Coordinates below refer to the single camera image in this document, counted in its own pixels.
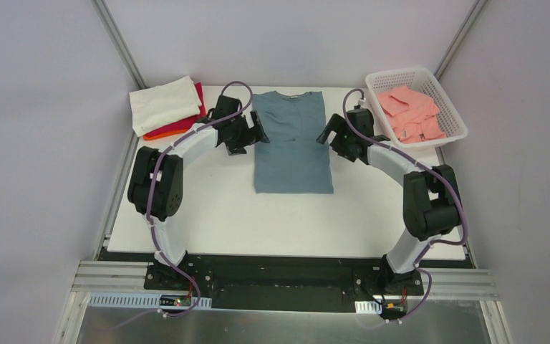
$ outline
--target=white laundry basket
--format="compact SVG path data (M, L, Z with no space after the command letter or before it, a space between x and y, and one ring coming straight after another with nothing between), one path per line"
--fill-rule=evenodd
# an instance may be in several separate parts
M372 109L376 112L376 118L385 134L391 138L391 141L397 147L409 150L435 148L467 136L468 130L465 123L430 70L422 67L411 67L376 72L366 76L366 85L368 86L368 98L370 104L372 104ZM407 85L410 89L433 98L435 104L440 108L438 122L440 129L446 133L446 138L418 143L402 143L395 137L393 128L391 128L385 112L378 103L376 94L402 85Z

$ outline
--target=tabletop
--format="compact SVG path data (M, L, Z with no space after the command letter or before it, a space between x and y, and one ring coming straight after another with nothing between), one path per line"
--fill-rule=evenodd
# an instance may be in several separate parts
M216 104L222 87L206 86L206 108ZM342 113L349 88L252 87L256 94L276 90L284 95L322 92L326 117ZM244 87L226 95L245 103ZM349 97L348 107L359 94ZM382 133L375 123L375 135ZM179 135L138 141L163 149ZM404 231L402 187L380 170L361 161L351 163L330 149L334 194L267 194L254 191L254 148L228 156L223 145L203 154L184 170L183 202L176 216L189 253L288 257L381 257ZM438 165L435 149L409 152L418 160ZM127 185L112 228L109 252L154 252L142 215L127 200ZM458 230L445 236L459 240ZM426 259L465 259L462 247L435 245Z

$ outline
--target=orange folded cloth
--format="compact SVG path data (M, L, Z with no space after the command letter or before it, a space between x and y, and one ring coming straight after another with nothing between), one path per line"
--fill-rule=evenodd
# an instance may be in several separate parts
M403 85L376 97L401 142L417 143L446 137L438 124L440 109L428 95Z

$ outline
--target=purple cable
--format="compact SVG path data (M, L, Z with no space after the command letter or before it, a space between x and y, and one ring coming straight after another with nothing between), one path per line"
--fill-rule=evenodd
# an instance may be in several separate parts
M427 254L427 251L429 250L429 248L433 244L440 243L440 244L448 244L448 245L453 245L453 246L460 246L460 245L465 244L467 242L467 236L468 236L467 217L465 216L463 206L460 203L460 199L458 198L458 195L456 194L456 191L454 190L452 185L445 178L443 178L442 176L437 174L435 171L433 171L431 168L427 167L425 164L421 163L420 161L417 161L416 159L414 159L412 156L410 156L409 154L407 154L403 150L400 150L399 148L393 147L392 145L385 145L384 143L373 140L372 138L367 137L366 135L362 134L358 129L356 129L353 126L353 124L351 123L351 121L349 120L349 116L347 115L347 99L349 98L349 96L353 92L361 93L362 94L362 99L365 99L364 90L362 90L361 88L354 88L353 90L350 90L344 96L344 99L342 100L342 113L344 114L344 120L347 121L347 124L348 124L349 128L351 128L351 130L353 130L353 132L357 136L363 138L364 140L366 140L366 141L368 141L368 142L370 142L374 145L377 145L379 147L383 147L383 148L386 148L390 151L396 152L397 154L401 155L402 157L404 157L409 162L413 163L415 166L423 169L424 171L429 173L431 176L438 179L442 184L444 184L444 187L446 187L446 190L448 190L448 192L452 196L452 200L454 200L454 205L456 206L456 208L458 210L458 215L460 217L460 224L461 224L461 227L463 228L463 237L460 238L460 240L457 241L457 242L451 242L449 240L442 240L442 239L432 240L431 242L429 242L429 245L427 245L424 248L424 250L421 251L421 253L418 255L418 257L414 261L415 266L418 266L418 263L420 262L420 260L425 256L425 254ZM403 319L407 318L409 315L413 314L416 310L418 310L418 308L420 308L423 305L424 301L427 299L427 296L429 296L429 293L431 292L431 284L433 282L433 278L431 277L431 274L427 270L421 269L419 267L416 267L416 271L418 271L420 273L423 273L423 274L426 274L427 278L429 279L429 284L427 286L427 291L425 291L425 295L423 296L423 298L419 301L419 303L416 305L416 307L414 307L411 311L409 311L408 314L406 314L403 317Z
M183 275L193 285L195 290L197 290L197 298L195 299L195 302L193 302L193 304L189 308L187 308L186 310L184 310L180 313L168 315L169 317L180 317L182 315L188 314L191 310L193 310L195 307L197 307L197 305L199 304L199 302L201 300L201 291L199 290L199 286L197 285L197 282L195 282L195 280L191 276L186 274L186 272L184 272L183 270L178 268L176 266L176 264L174 264L165 255L165 253L163 253L163 250L161 249L161 245L159 245L159 241L157 240L157 233L156 233L156 229L155 229L155 221L153 220L152 216L150 215L150 210L153 207L153 197L154 197L154 194L155 194L155 185L157 184L157 175L159 173L159 167L161 166L161 163L163 162L164 157L170 151L172 151L172 149L174 149L177 145L180 145L182 142L187 140L189 137L191 137L191 136L195 135L197 132L202 131L206 128L209 128L209 127L211 127L215 124L222 123L225 120L230 120L231 118L233 118L237 115L240 115L245 109L249 108L250 104L252 103L252 99L254 98L254 94L252 93L252 89L245 82L233 81L233 82L230 82L230 83L226 84L222 89L221 95L224 94L224 91L229 86L235 85L235 84L242 85L242 86L244 86L245 88L248 89L248 91L250 92L250 100L248 101L248 103L245 104L240 110L238 110L235 113L231 113L230 115L227 115L227 116L225 116L221 119L214 120L213 122L202 125L201 127L197 128L197 130L189 131L186 134L184 134L182 137L177 139L172 145L168 146L165 150L163 150L163 152L159 155L159 158L157 159L157 163L155 164L155 170L153 170L153 178L150 181L150 188L149 188L149 191L148 191L148 201L147 201L147 204L146 204L146 219L147 219L148 223L150 224L150 236L153 239L153 244L155 245L155 249L157 250L157 252L159 252L159 255L161 256L161 258L163 258L163 260L165 262L167 262L168 265L172 269L174 269L177 273Z

